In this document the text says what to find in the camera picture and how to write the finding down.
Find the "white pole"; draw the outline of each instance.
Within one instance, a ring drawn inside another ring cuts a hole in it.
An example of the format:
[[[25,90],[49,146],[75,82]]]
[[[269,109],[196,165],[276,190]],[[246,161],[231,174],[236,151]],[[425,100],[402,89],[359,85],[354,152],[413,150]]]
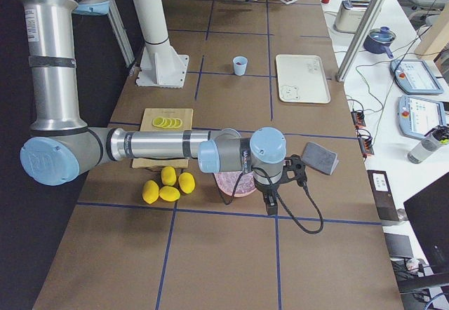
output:
[[[133,1],[145,40],[138,85],[181,88],[189,57],[170,46],[162,0]]]

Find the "computer monitor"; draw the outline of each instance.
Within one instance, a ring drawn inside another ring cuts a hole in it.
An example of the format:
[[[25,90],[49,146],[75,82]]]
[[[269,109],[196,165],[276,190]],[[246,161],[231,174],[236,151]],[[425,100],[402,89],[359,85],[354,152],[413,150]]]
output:
[[[449,292],[449,173],[408,199],[404,207],[435,273],[428,278],[417,278],[414,285],[417,289],[441,286],[444,292]]]

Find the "white tray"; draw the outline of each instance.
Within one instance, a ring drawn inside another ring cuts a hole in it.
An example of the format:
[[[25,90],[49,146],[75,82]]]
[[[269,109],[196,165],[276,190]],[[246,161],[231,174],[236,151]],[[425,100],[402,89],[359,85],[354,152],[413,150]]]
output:
[[[323,63],[317,55],[276,56],[279,98],[292,103],[329,103]]]

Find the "blue pot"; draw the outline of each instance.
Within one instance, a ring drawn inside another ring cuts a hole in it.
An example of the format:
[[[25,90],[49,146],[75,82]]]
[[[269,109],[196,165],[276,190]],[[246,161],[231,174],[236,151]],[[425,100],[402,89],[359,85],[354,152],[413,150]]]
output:
[[[390,45],[395,38],[395,33],[390,31],[390,28],[386,26],[372,29],[366,37],[363,47],[365,47],[368,52],[374,54],[386,53],[388,57],[392,59],[393,53],[391,53]]]

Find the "white table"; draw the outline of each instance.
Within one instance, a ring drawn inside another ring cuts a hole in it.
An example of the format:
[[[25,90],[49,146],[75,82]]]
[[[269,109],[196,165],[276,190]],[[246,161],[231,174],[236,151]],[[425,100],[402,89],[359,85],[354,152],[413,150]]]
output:
[[[353,34],[337,32],[333,27],[335,15],[338,12],[341,2],[342,0],[330,0],[329,4],[322,4],[329,35],[333,41],[333,48],[339,65],[353,37]],[[395,58],[400,58],[402,54],[407,52],[408,44],[416,38],[416,32],[397,0],[385,0],[373,28],[379,28],[381,26],[388,26],[396,34],[396,40],[391,44],[391,50],[394,51]],[[412,53],[419,42],[420,40],[418,39],[408,52]],[[416,56],[410,54],[406,58],[413,59]],[[407,153],[419,141],[403,136],[399,130],[397,102],[403,95],[403,92],[395,83],[392,83],[393,79],[389,71],[389,60],[386,54],[376,55],[367,51],[359,52],[355,63],[344,81],[344,89],[348,98],[351,97],[360,101],[365,109],[380,109],[380,103],[368,94],[368,87],[356,72],[356,66],[372,65],[379,61],[385,61],[372,67],[359,68],[359,71],[370,84],[371,93],[381,102],[384,102],[382,118],[380,112],[375,114],[372,112],[366,113],[367,130],[372,135],[375,135],[377,125],[379,127],[377,137],[375,138],[375,155],[368,157],[365,165],[367,170],[384,170],[387,172],[396,208],[403,208],[404,201],[447,173],[449,170],[449,147],[439,149],[421,164],[416,165],[409,162]],[[428,65],[436,76],[441,75],[433,61],[428,61]],[[444,94],[437,96],[420,95],[420,97],[449,101],[449,87],[447,83],[444,79],[438,80],[443,86]],[[360,106],[354,103],[354,109],[360,109]],[[384,227],[384,231],[386,233],[409,236],[414,256],[425,259],[424,253],[417,242],[409,222],[397,226]]]

